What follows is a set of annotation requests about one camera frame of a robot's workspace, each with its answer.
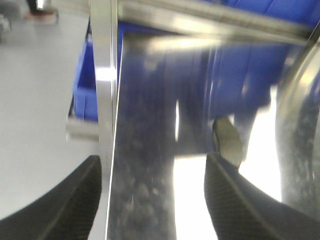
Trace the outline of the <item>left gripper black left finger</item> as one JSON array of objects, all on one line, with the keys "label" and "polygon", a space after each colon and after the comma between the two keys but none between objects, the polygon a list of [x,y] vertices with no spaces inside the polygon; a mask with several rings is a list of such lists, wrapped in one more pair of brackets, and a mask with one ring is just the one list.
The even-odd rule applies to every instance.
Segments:
[{"label": "left gripper black left finger", "polygon": [[99,207],[102,165],[90,155],[63,181],[1,219],[2,240],[86,240]]}]

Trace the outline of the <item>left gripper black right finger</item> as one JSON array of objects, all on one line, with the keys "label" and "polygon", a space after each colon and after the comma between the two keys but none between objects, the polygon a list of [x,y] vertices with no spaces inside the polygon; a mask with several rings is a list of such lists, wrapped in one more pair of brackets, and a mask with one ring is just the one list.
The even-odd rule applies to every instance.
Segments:
[{"label": "left gripper black right finger", "polygon": [[206,157],[204,197],[220,240],[318,240],[320,223],[281,203],[217,153]]}]

